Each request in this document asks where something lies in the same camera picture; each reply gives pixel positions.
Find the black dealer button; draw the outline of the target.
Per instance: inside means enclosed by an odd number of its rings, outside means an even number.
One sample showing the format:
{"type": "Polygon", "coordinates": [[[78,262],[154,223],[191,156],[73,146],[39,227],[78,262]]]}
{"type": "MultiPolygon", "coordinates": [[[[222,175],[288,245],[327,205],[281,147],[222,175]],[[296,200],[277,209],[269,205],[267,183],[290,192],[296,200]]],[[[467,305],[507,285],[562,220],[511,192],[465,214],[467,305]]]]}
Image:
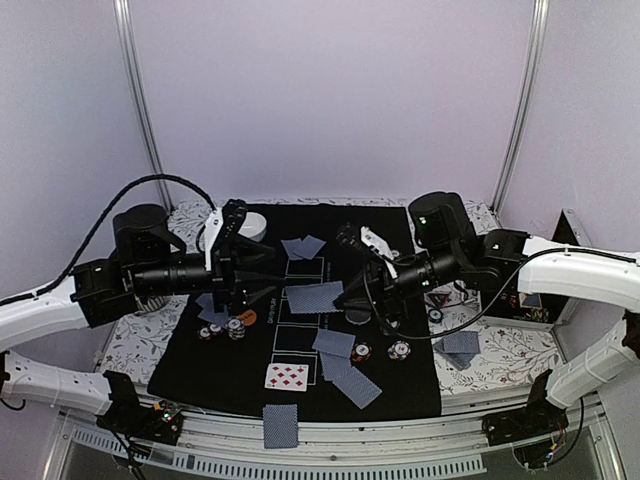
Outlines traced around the black dealer button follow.
{"type": "Polygon", "coordinates": [[[346,310],[345,319],[349,324],[361,327],[370,322],[371,312],[363,310],[346,310]]]}

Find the blue card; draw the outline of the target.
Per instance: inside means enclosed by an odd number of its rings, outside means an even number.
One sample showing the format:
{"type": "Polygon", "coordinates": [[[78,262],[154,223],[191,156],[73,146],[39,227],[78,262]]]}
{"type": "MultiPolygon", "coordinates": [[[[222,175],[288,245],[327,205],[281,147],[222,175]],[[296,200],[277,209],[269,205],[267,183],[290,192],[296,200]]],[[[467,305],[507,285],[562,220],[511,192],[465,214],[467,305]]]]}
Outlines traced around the blue card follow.
{"type": "Polygon", "coordinates": [[[214,302],[211,293],[204,293],[196,299],[196,303],[204,310],[213,310],[214,302]]]}
{"type": "Polygon", "coordinates": [[[303,257],[297,253],[298,248],[302,244],[302,240],[300,238],[282,240],[281,244],[289,260],[303,260],[303,257]]]}

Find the orange big blind button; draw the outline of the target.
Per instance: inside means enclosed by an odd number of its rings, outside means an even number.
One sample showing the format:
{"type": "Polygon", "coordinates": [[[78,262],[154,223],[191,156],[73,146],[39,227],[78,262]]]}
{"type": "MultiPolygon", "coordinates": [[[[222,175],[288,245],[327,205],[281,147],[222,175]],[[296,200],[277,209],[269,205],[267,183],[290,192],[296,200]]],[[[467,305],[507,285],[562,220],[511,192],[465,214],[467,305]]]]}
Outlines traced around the orange big blind button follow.
{"type": "Polygon", "coordinates": [[[257,322],[257,313],[254,310],[246,310],[238,316],[245,327],[250,327],[257,322]]]}

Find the orange chip stack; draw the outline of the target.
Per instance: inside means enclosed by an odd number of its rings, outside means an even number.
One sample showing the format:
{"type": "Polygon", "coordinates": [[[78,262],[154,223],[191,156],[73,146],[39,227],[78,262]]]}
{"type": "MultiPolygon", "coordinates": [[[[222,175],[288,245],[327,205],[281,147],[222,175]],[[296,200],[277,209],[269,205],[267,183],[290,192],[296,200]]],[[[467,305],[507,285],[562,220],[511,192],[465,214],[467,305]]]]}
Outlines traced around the orange chip stack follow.
{"type": "Polygon", "coordinates": [[[358,342],[354,345],[351,352],[351,361],[354,363],[365,362],[370,359],[373,348],[366,342],[358,342]]]}

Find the orange chip pair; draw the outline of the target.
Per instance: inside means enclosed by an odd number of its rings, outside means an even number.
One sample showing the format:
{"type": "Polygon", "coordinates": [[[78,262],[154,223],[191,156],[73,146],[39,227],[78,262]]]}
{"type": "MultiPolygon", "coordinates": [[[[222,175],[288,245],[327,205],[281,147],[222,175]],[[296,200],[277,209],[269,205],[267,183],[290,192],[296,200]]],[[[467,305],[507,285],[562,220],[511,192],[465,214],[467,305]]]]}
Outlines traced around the orange chip pair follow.
{"type": "Polygon", "coordinates": [[[210,341],[213,338],[220,336],[224,332],[224,329],[215,324],[208,324],[201,327],[197,334],[198,338],[203,341],[210,341]]]}

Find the nine of diamonds card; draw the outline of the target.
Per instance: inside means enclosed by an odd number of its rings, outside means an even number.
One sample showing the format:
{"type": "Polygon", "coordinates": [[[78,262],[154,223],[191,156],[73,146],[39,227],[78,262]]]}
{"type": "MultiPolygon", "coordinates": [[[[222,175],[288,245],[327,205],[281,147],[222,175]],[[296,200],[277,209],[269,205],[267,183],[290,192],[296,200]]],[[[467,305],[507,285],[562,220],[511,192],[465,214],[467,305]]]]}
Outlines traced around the nine of diamonds card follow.
{"type": "Polygon", "coordinates": [[[264,387],[268,390],[305,392],[309,366],[305,364],[271,363],[266,370],[264,387]]]}

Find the blue playing card deck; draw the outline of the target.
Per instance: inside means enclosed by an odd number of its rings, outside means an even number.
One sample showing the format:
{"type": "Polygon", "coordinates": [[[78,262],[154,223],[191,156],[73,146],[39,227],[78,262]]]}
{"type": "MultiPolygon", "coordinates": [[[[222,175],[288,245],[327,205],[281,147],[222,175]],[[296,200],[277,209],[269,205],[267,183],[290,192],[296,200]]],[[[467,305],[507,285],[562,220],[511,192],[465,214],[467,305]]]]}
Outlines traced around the blue playing card deck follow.
{"type": "Polygon", "coordinates": [[[459,331],[443,336],[433,344],[433,348],[458,371],[468,369],[472,360],[481,353],[477,331],[459,331]]]}

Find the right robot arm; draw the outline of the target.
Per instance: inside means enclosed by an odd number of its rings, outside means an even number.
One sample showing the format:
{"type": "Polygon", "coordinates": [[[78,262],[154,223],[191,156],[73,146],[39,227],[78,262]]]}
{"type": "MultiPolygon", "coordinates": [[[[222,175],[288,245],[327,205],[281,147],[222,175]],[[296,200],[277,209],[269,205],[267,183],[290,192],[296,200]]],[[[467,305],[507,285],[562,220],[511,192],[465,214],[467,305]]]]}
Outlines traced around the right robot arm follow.
{"type": "Polygon", "coordinates": [[[398,336],[407,300],[462,281],[497,301],[504,291],[545,294],[614,305],[622,318],[570,362],[534,381],[517,427],[537,436],[575,401],[639,363],[639,256],[552,242],[526,232],[476,233],[461,197],[432,192],[408,213],[421,251],[394,259],[368,227],[346,224],[337,239],[358,252],[361,272],[334,300],[342,310],[368,310],[382,331],[398,336]]]}

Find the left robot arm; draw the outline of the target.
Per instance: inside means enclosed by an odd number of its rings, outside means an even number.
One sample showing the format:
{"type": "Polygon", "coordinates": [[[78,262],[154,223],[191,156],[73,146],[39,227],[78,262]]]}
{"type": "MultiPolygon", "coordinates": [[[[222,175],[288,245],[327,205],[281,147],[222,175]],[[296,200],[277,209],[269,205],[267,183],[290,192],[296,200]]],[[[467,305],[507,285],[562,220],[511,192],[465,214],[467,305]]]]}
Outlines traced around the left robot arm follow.
{"type": "Polygon", "coordinates": [[[137,205],[113,219],[114,252],[73,266],[61,280],[1,302],[1,401],[17,398],[83,410],[104,427],[141,433],[148,423],[170,421],[141,405],[130,378],[89,374],[33,362],[15,346],[49,334],[97,328],[140,311],[151,300],[209,294],[217,311],[242,313],[279,278],[252,271],[274,248],[241,233],[249,211],[230,200],[204,224],[204,249],[190,253],[155,204],[137,205]]]}

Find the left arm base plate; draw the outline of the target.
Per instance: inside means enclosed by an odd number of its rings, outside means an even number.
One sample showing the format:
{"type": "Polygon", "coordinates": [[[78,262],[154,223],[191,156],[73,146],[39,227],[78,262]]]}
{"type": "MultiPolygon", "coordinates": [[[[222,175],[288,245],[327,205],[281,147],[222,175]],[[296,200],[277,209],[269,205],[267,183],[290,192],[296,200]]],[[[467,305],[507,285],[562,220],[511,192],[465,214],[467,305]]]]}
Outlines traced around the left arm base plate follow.
{"type": "Polygon", "coordinates": [[[166,406],[147,407],[140,404],[114,403],[96,424],[133,439],[176,446],[182,432],[184,416],[166,406]]]}

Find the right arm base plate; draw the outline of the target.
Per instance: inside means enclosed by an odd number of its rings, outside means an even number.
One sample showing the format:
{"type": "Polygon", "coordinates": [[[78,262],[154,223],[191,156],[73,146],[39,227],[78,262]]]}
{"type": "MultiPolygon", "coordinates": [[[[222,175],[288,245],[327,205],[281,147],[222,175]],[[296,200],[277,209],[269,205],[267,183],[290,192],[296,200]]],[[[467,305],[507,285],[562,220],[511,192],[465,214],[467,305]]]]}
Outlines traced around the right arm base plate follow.
{"type": "Polygon", "coordinates": [[[566,429],[566,410],[546,399],[528,402],[525,406],[485,415],[481,430],[489,445],[502,445],[550,434],[566,429]]]}

